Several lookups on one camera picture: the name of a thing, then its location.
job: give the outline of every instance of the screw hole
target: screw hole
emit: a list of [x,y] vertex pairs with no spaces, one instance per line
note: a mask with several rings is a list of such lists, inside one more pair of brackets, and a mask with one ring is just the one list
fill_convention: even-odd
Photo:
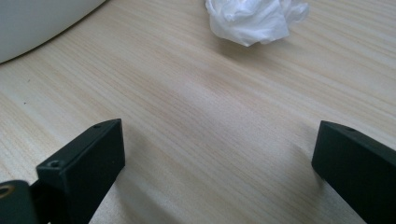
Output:
[[60,165],[61,164],[59,163],[59,161],[50,161],[48,164],[48,166],[54,167],[54,168],[59,167]]
[[5,198],[8,194],[14,191],[15,187],[12,185],[0,186],[0,199]]

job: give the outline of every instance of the crumpled white tissue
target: crumpled white tissue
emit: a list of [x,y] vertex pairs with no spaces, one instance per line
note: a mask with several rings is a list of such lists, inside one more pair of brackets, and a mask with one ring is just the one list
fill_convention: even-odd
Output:
[[289,26],[308,15],[301,0],[206,0],[210,29],[246,47],[289,35]]

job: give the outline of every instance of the wooden table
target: wooden table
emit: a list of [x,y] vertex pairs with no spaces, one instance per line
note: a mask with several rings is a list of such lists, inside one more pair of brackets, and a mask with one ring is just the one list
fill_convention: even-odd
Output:
[[92,223],[362,223],[313,171],[321,120],[396,148],[396,2],[308,0],[291,36],[215,37],[205,1],[111,0],[0,65],[0,179],[121,118]]

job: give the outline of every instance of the black clamp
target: black clamp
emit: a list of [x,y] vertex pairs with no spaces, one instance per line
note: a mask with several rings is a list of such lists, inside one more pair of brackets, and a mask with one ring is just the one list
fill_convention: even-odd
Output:
[[0,184],[0,223],[89,223],[124,166],[121,120],[95,124],[41,162],[32,186]]
[[396,151],[322,121],[312,166],[367,223],[396,223]]

